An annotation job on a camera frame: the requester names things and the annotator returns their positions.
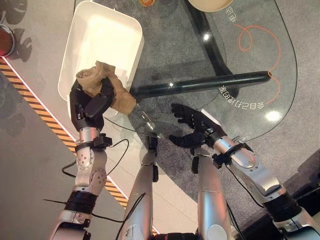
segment white plastic bin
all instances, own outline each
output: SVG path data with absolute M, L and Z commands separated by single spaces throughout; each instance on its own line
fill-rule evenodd
M 115 74 L 129 90 L 144 46 L 140 23 L 121 12 L 92 1 L 75 9 L 58 82 L 60 96 L 68 101 L 76 73 L 96 61 L 115 66 Z M 109 108 L 104 116 L 117 114 Z

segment red object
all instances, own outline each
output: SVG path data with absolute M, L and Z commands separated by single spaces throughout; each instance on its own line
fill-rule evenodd
M 142 6 L 150 7 L 156 0 L 139 0 Z
M 7 55 L 12 49 L 13 44 L 10 34 L 0 28 L 0 56 Z

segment black strap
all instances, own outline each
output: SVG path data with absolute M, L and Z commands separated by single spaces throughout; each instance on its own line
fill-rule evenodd
M 239 143 L 231 147 L 226 153 L 220 153 L 219 155 L 214 154 L 213 164 L 217 169 L 221 168 L 223 164 L 227 164 L 231 161 L 231 155 L 240 149 L 247 149 L 254 152 L 246 143 Z
M 93 149 L 106 149 L 112 145 L 112 138 L 107 137 L 105 133 L 100 133 L 93 141 L 83 142 L 77 146 L 75 146 L 74 150 L 77 152 L 80 149 L 90 147 Z
M 151 240 L 198 240 L 198 235 L 193 233 L 173 232 L 167 234 L 157 234 Z

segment wire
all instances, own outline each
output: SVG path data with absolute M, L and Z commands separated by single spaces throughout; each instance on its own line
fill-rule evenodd
M 134 205 L 132 206 L 132 209 L 130 210 L 128 216 L 130 217 L 132 212 L 135 210 L 135 208 L 137 207 L 137 205 L 135 205 L 138 201 L 138 199 L 136 200 L 136 202 L 134 203 Z M 48 201 L 48 202 L 52 202 L 52 203 L 57 203 L 57 204 L 64 204 L 66 205 L 67 202 L 65 201 L 56 201 L 56 200 L 51 200 L 51 199 L 43 199 L 44 201 Z M 109 218 L 109 217 L 105 217 L 105 216 L 100 216 L 100 215 L 97 215 L 95 213 L 91 213 L 92 216 L 96 217 L 96 218 L 100 218 L 100 219 L 105 219 L 105 220 L 109 220 L 109 221 L 112 221 L 112 222 L 115 222 L 115 223 L 124 223 L 126 220 L 115 220 L 113 218 Z
M 228 204 L 227 201 L 226 201 L 226 206 L 227 206 L 228 211 L 229 211 L 229 214 L 230 214 L 230 216 L 231 216 L 231 221 L 232 221 L 233 226 L 234 226 L 235 229 L 238 231 L 241 239 L 242 239 L 242 240 L 246 240 L 245 236 L 243 235 L 243 233 L 241 232 L 241 230 L 240 230 L 240 228 L 239 228 L 239 225 L 238 225 L 238 223 L 237 223 L 237 220 L 236 220 L 236 218 L 235 218 L 235 215 L 234 215 L 234 213 L 232 212 L 232 210 L 231 210 L 231 208 L 230 208 L 230 206 L 229 206 L 229 204 Z
M 124 157 L 124 155 L 126 154 L 128 148 L 129 148 L 129 140 L 128 140 L 128 139 L 122 139 L 121 141 L 118 141 L 116 144 L 110 146 L 110 148 L 114 148 L 115 146 L 117 146 L 118 144 L 120 144 L 120 143 L 122 143 L 122 142 L 124 142 L 124 141 L 127 142 L 126 149 L 125 149 L 124 153 L 122 154 L 120 160 L 119 160 L 119 161 L 116 163 L 116 165 L 109 171 L 109 173 L 108 173 L 107 175 L 109 175 L 109 174 L 119 165 L 119 163 L 121 162 L 122 158 Z M 76 164 L 76 160 L 74 160 L 72 163 L 64 166 L 64 167 L 61 169 L 62 173 L 65 174 L 65 175 L 67 175 L 67 176 L 69 176 L 69 177 L 76 178 L 75 175 L 73 175 L 73 174 L 65 171 L 66 169 L 72 167 L 72 166 L 75 165 L 75 164 Z
M 114 121 L 111 121 L 110 119 L 106 118 L 105 116 L 104 116 L 104 118 L 105 118 L 106 120 L 108 120 L 110 123 L 112 123 L 112 124 L 114 124 L 114 125 L 116 125 L 116 126 L 118 126 L 118 127 L 120 127 L 120 128 L 129 130 L 129 131 L 131 131 L 131 132 L 135 132 L 135 133 L 137 133 L 137 134 L 142 134 L 142 135 L 145 135 L 145 136 L 148 136 L 148 137 L 151 137 L 151 138 L 158 138 L 157 136 L 152 136 L 152 135 L 149 135 L 149 134 L 140 132 L 140 131 L 132 130 L 132 129 L 130 129 L 130 128 L 126 128 L 126 127 L 124 127 L 124 126 L 121 126 L 121 125 L 115 123 Z
M 72 163 L 68 164 L 67 166 L 64 166 L 64 167 L 61 169 L 62 173 L 75 179 L 75 178 L 76 178 L 75 175 L 73 175 L 73 174 L 65 171 L 66 169 L 72 167 L 72 166 L 75 165 L 75 164 L 76 164 L 76 160 L 74 160 Z
M 313 189 L 313 190 L 311 190 L 311 191 L 308 191 L 307 193 L 305 193 L 305 194 L 297 197 L 295 200 L 298 201 L 298 200 L 300 200 L 300 199 L 303 199 L 304 197 L 306 197 L 306 196 L 308 196 L 308 195 L 310 195 L 310 194 L 318 191 L 319 189 L 320 189 L 320 187 L 317 187 L 316 189 Z
M 124 220 L 119 221 L 119 220 L 115 220 L 115 219 L 112 219 L 112 218 L 109 218 L 109 217 L 100 216 L 100 215 L 97 215 L 97 214 L 94 214 L 94 213 L 91 213 L 91 215 L 94 216 L 94 217 L 96 217 L 96 218 L 109 220 L 109 221 L 112 221 L 112 222 L 115 222 L 115 223 L 123 223 L 123 222 L 124 222 Z
M 111 146 L 111 148 L 114 148 L 115 146 L 117 146 L 119 143 L 122 143 L 123 141 L 126 141 L 127 142 L 127 146 L 126 146 L 126 149 L 124 150 L 124 153 L 122 154 L 122 156 L 120 157 L 119 161 L 116 163 L 116 165 L 107 173 L 107 176 L 112 173 L 113 170 L 115 170 L 115 168 L 118 166 L 118 164 L 121 162 L 122 158 L 124 157 L 124 155 L 126 154 L 128 148 L 129 148 L 129 140 L 128 139 L 123 139 L 119 142 L 117 142 L 115 145 Z
M 139 204 L 140 201 L 144 198 L 145 195 L 146 195 L 146 193 L 143 193 L 142 195 L 140 195 L 140 196 L 136 199 L 136 201 L 135 201 L 135 203 L 133 204 L 130 212 L 128 213 L 128 215 L 127 215 L 127 216 L 125 217 L 125 219 L 123 220 L 123 223 L 121 224 L 121 226 L 120 226 L 120 228 L 119 228 L 119 231 L 118 231 L 118 233 L 117 233 L 117 235 L 116 235 L 116 237 L 115 237 L 115 240 L 118 240 L 118 237 L 119 237 L 119 235 L 120 235 L 120 232 L 121 232 L 122 228 L 123 228 L 124 225 L 125 225 L 125 222 L 130 218 L 131 214 L 133 213 L 133 211 L 135 210 L 135 208 L 138 206 L 138 204 Z
M 249 192 L 249 190 L 239 181 L 239 179 L 236 177 L 236 175 L 231 171 L 231 169 L 229 167 L 227 167 L 227 165 L 225 165 L 225 167 L 230 171 L 230 173 L 234 176 L 235 180 L 244 188 L 244 190 L 246 190 L 246 192 L 250 195 L 250 197 L 252 198 L 252 200 L 255 202 L 255 204 L 257 204 L 260 208 L 264 208 L 264 206 L 260 205 L 254 198 L 254 196 L 252 196 L 252 194 Z
M 75 14 L 76 5 L 77 5 L 77 0 L 74 0 L 74 2 L 73 2 L 73 14 Z
M 42 200 L 52 202 L 52 203 L 57 203 L 57 204 L 64 204 L 64 205 L 67 204 L 65 201 L 55 201 L 55 200 L 50 200 L 50 199 L 42 199 Z

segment beige cloth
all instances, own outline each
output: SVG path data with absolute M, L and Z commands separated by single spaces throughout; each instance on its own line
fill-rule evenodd
M 123 87 L 122 82 L 115 75 L 115 70 L 115 66 L 96 61 L 95 66 L 81 70 L 75 76 L 84 92 L 92 98 L 100 93 L 102 87 L 101 80 L 109 78 L 114 92 L 111 108 L 128 115 L 132 112 L 137 102 L 135 98 Z

